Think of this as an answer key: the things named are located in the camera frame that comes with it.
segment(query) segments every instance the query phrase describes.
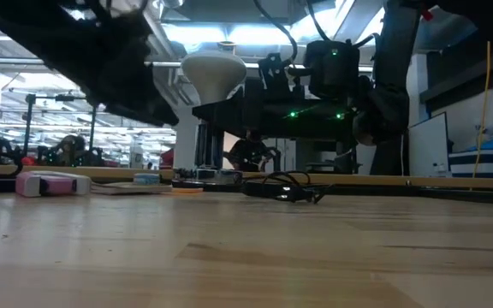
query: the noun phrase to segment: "wooden table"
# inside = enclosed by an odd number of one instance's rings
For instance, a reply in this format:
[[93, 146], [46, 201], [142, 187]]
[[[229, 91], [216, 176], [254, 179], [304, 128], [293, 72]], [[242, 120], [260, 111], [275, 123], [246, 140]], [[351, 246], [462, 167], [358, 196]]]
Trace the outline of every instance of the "wooden table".
[[493, 205], [0, 195], [0, 307], [493, 307]]

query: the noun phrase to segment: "whiteboard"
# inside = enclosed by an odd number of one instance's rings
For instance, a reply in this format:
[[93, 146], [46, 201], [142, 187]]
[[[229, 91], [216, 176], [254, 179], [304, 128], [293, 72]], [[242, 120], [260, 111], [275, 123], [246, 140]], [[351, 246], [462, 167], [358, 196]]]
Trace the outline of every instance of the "whiteboard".
[[411, 176], [437, 176], [434, 163], [448, 173], [448, 133], [446, 113], [422, 121], [408, 132]]

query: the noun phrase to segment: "white cylinder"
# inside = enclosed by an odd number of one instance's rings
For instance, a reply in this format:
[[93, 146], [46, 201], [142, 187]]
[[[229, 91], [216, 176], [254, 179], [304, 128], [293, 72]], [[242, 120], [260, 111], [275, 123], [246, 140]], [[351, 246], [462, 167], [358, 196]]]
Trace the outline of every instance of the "white cylinder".
[[181, 69], [197, 90], [202, 104], [226, 100], [247, 76], [247, 66], [238, 56], [221, 51], [187, 55]]

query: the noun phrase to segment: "ceiling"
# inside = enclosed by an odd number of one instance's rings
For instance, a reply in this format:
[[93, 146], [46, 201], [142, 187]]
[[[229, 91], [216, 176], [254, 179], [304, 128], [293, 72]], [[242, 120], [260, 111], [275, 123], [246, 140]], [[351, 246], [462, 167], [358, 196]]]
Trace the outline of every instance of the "ceiling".
[[[312, 19], [306, 13], [305, 0], [260, 2], [298, 41], [296, 62], [301, 63], [306, 44], [319, 39]], [[316, 18], [330, 37], [358, 41], [369, 33], [381, 31], [383, 2], [320, 1], [315, 4]], [[137, 3], [136, 0], [114, 0], [114, 6], [119, 10], [131, 9]], [[447, 14], [439, 8], [432, 12], [435, 16], [433, 21], [421, 21], [417, 52], [440, 50], [474, 31], [474, 27], [459, 16]], [[72, 13], [77, 18], [85, 16]], [[154, 33], [149, 39], [151, 61], [179, 62], [187, 53], [217, 49], [217, 42], [222, 40], [236, 42], [235, 54], [246, 63], [255, 63], [270, 52], [281, 52], [283, 58], [292, 53], [287, 38], [261, 16], [250, 0], [186, 0], [177, 10], [164, 9], [154, 2], [144, 15]], [[371, 66], [373, 54], [373, 46], [363, 48], [360, 64]], [[18, 133], [24, 131], [21, 125], [25, 124], [22, 115], [27, 109], [27, 93], [50, 96], [72, 92], [81, 95], [80, 89], [58, 72], [40, 64], [28, 64], [20, 58], [35, 58], [35, 55], [0, 33], [0, 85], [8, 84], [2, 90], [0, 102], [0, 135], [18, 144], [23, 140], [23, 134]], [[196, 91], [176, 67], [155, 66], [154, 83], [175, 109], [199, 103]], [[34, 106], [33, 143], [55, 145], [67, 133], [88, 136], [91, 113], [92, 107], [84, 101], [60, 104], [39, 100]], [[158, 160], [158, 154], [175, 142], [175, 134], [169, 127], [147, 126], [105, 114], [103, 109], [98, 111], [95, 127], [94, 145], [103, 147], [113, 159], [122, 162], [126, 162], [125, 156], [132, 140], [142, 143], [146, 159], [152, 161]]]

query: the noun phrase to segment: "workbench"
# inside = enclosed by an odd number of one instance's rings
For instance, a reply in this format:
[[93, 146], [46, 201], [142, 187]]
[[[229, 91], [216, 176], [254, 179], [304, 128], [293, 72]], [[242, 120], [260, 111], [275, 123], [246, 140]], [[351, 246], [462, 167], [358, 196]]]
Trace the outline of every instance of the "workbench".
[[0, 308], [493, 307], [493, 204], [0, 194]]

